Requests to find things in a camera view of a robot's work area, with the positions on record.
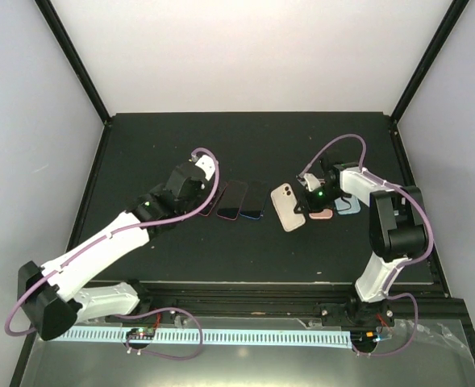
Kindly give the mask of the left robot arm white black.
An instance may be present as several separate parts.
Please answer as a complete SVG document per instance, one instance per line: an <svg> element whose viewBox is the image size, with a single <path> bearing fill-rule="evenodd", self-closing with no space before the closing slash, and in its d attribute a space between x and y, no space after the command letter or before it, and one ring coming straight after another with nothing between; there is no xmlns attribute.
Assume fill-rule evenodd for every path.
<svg viewBox="0 0 475 387"><path fill-rule="evenodd" d="M4 330L21 310L30 322L20 335L37 333L43 340L63 335L74 324L117 316L135 322L152 313L152 302L135 283L98 288L87 284L129 252L143 247L178 223L194 217L214 197L219 166L207 156L177 166L164 185L140 197L114 221L64 255L42 265L29 261L19 269L18 300Z"/></svg>

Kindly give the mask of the pink cased phone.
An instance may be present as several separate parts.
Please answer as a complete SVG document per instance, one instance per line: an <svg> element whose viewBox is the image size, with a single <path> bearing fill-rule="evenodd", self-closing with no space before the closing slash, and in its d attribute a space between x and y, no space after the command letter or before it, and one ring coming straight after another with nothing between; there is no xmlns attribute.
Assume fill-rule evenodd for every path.
<svg viewBox="0 0 475 387"><path fill-rule="evenodd" d="M312 220L330 220L333 217L332 208L323 208L309 213L309 218Z"/></svg>

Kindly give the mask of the light blue phone case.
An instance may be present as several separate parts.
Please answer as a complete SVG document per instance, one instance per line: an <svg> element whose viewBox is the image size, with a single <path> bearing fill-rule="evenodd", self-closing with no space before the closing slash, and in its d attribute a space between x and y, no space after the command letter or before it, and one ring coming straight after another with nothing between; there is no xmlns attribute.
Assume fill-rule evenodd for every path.
<svg viewBox="0 0 475 387"><path fill-rule="evenodd" d="M360 202L355 196L337 198L335 210L339 215L358 214L360 212Z"/></svg>

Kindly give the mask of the blue phone black screen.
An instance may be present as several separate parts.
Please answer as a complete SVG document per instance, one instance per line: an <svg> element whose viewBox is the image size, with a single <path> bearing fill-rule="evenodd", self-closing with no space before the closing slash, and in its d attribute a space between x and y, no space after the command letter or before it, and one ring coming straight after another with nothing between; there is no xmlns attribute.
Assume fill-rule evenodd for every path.
<svg viewBox="0 0 475 387"><path fill-rule="evenodd" d="M240 216L253 220L262 217L269 195L269 184L264 181L251 181L240 208Z"/></svg>

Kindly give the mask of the pink phone case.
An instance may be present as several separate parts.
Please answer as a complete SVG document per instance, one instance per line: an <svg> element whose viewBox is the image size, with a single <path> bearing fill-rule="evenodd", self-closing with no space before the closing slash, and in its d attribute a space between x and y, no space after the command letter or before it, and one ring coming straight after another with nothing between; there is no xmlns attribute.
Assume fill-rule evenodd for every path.
<svg viewBox="0 0 475 387"><path fill-rule="evenodd" d="M297 213L298 200L289 183L284 183L270 194L273 207L285 232L291 232L306 223L305 215Z"/></svg>

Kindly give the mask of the black phone pink edge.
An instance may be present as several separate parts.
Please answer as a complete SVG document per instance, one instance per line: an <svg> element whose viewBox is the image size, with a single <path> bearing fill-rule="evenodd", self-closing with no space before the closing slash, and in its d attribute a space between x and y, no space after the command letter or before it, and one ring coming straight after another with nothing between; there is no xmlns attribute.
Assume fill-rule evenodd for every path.
<svg viewBox="0 0 475 387"><path fill-rule="evenodd" d="M229 181L219 201L216 214L226 220L236 220L248 190L248 184L242 181Z"/></svg>

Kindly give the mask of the dark pink phone black screen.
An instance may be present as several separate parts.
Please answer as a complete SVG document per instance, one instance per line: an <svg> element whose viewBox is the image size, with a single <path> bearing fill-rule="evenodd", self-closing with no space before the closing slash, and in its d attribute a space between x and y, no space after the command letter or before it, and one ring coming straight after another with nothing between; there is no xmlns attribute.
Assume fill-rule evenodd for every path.
<svg viewBox="0 0 475 387"><path fill-rule="evenodd" d="M200 215L203 217L207 217L210 215L212 210L215 208L215 206L218 204L220 198L223 196L223 193L227 187L227 182L226 181L220 181L218 188L215 192L214 197L210 200L210 202L200 211Z"/></svg>

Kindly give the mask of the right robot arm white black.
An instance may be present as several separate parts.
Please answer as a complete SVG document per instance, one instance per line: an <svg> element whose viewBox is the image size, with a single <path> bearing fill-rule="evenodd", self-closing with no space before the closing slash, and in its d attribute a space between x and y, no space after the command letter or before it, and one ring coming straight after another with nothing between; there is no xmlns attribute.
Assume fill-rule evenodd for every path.
<svg viewBox="0 0 475 387"><path fill-rule="evenodd" d="M352 196L369 208L372 254L341 313L354 327L372 326L376 315L386 311L390 288L399 273L433 249L421 190L395 185L356 163L324 163L321 178L304 172L298 181L304 187L304 198L297 212L315 213L343 196Z"/></svg>

